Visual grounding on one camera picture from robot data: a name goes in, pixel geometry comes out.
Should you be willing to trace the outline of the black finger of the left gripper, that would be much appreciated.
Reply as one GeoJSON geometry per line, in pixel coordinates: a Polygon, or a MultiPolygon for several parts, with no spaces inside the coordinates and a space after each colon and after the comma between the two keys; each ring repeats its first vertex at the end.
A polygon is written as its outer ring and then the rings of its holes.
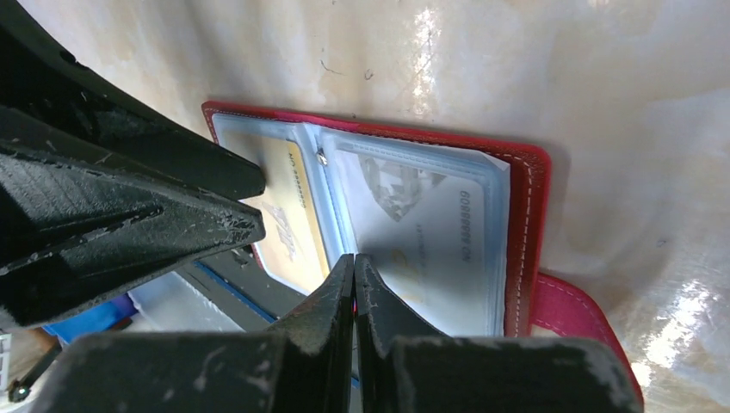
{"type": "Polygon", "coordinates": [[[265,235],[252,162],[81,65],[1,4],[1,328],[72,317],[265,235]]]}

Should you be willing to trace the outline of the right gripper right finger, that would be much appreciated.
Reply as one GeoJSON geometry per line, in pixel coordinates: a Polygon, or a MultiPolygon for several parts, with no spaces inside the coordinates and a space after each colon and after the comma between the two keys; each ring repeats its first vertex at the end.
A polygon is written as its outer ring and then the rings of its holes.
{"type": "Polygon", "coordinates": [[[355,259],[366,412],[642,412],[640,385],[596,302],[539,274],[529,323],[543,336],[451,337],[355,259]]]}

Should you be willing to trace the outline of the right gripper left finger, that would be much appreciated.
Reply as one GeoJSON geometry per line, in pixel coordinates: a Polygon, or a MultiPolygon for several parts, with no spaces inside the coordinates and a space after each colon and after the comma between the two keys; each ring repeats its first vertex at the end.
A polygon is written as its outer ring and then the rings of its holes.
{"type": "Polygon", "coordinates": [[[60,356],[35,412],[345,412],[355,258],[254,332],[104,332],[60,356]]]}

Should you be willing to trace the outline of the yellow credit card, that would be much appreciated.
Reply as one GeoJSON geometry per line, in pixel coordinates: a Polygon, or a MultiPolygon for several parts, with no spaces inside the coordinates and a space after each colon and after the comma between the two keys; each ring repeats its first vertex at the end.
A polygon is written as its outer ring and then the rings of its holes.
{"type": "Polygon", "coordinates": [[[308,295],[330,272],[301,150],[287,139],[226,132],[220,143],[255,163],[266,186],[242,199],[262,213],[266,236],[255,243],[257,260],[275,280],[308,295]]]}

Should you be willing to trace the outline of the white credit card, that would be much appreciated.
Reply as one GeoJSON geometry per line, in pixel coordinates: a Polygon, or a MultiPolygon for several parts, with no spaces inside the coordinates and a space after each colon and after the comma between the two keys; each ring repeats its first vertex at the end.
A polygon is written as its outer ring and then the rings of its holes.
{"type": "Polygon", "coordinates": [[[355,251],[450,336],[504,334],[510,166],[478,151],[339,145],[333,175],[355,251]]]}

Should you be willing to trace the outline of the red leather card holder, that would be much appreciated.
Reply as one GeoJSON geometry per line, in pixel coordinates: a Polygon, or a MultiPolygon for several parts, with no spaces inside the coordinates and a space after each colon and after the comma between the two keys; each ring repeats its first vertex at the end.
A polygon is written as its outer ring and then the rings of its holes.
{"type": "Polygon", "coordinates": [[[574,285],[543,274],[538,269],[552,168],[550,156],[541,147],[229,102],[204,102],[201,110],[209,127],[213,126],[216,114],[289,123],[306,122],[385,139],[483,151],[506,161],[511,166],[504,314],[506,336],[528,337],[535,331],[551,331],[559,337],[583,337],[601,342],[621,362],[621,370],[628,374],[635,394],[642,394],[628,358],[597,303],[574,285]]]}

